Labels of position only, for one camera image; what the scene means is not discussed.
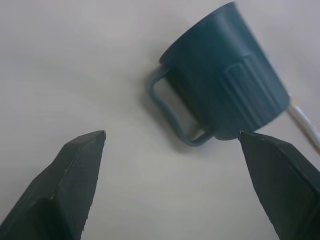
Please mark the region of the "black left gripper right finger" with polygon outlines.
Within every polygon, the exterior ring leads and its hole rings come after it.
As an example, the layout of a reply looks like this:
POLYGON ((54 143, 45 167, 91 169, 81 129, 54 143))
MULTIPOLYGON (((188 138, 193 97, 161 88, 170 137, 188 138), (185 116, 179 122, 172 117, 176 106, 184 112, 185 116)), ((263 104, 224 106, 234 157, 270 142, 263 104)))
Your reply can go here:
POLYGON ((260 133, 238 137, 249 175, 281 240, 320 238, 320 172, 291 143, 260 133))

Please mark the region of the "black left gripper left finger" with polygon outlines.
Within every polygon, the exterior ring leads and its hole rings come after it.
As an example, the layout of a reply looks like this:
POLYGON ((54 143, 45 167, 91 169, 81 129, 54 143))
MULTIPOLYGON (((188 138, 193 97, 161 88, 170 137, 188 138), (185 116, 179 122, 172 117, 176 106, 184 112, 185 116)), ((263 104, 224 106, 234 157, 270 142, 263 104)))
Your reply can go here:
POLYGON ((106 132, 67 142, 0 225, 2 240, 79 240, 93 203, 106 132))

